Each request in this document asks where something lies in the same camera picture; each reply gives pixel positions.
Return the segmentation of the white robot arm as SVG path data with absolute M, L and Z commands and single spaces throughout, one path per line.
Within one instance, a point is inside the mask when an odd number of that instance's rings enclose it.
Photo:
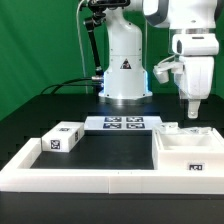
M 152 96 L 142 63 L 159 54 L 162 39 L 150 40 L 124 18 L 126 11 L 140 11 L 147 25 L 169 30 L 170 56 L 154 66 L 155 77 L 163 84 L 173 75 L 179 97 L 188 101 L 188 117 L 198 117 L 200 103 L 211 91 L 214 57 L 219 52 L 216 21 L 224 10 L 224 0 L 83 0 L 82 5 L 92 12 L 85 20 L 91 44 L 96 44 L 96 27 L 105 25 L 108 32 L 106 70 L 98 53 L 93 53 L 101 101 L 133 104 Z

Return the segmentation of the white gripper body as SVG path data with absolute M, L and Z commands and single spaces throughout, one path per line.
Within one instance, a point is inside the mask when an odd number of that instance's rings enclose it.
M 183 69 L 174 73 L 181 99 L 207 99 L 212 86 L 214 58 L 180 56 Z

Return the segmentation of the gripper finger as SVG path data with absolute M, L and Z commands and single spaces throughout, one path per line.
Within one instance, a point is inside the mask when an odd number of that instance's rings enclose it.
M 195 99 L 188 100 L 188 117 L 190 119 L 196 119 L 198 117 L 200 103 L 201 103 L 200 100 Z

